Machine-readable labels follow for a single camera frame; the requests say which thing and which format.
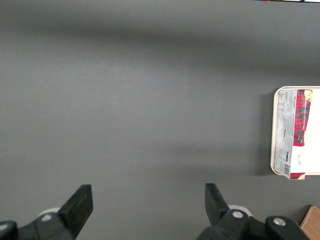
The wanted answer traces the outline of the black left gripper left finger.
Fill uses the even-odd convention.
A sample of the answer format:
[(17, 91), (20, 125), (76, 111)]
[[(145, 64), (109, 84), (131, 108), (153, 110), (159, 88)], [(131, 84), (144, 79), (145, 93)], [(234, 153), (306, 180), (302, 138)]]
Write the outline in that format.
[(43, 211), (27, 225), (13, 220), (0, 222), (2, 240), (75, 240), (93, 211), (92, 186), (81, 185), (58, 208)]

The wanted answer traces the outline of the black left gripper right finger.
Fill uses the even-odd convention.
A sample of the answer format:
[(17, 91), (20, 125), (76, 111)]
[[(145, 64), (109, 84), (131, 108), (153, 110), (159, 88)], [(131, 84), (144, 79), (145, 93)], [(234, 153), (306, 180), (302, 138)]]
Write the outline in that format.
[(265, 222), (240, 208), (231, 209), (214, 183), (205, 184), (205, 211), (210, 226), (198, 240), (308, 240), (303, 230), (288, 217), (272, 215)]

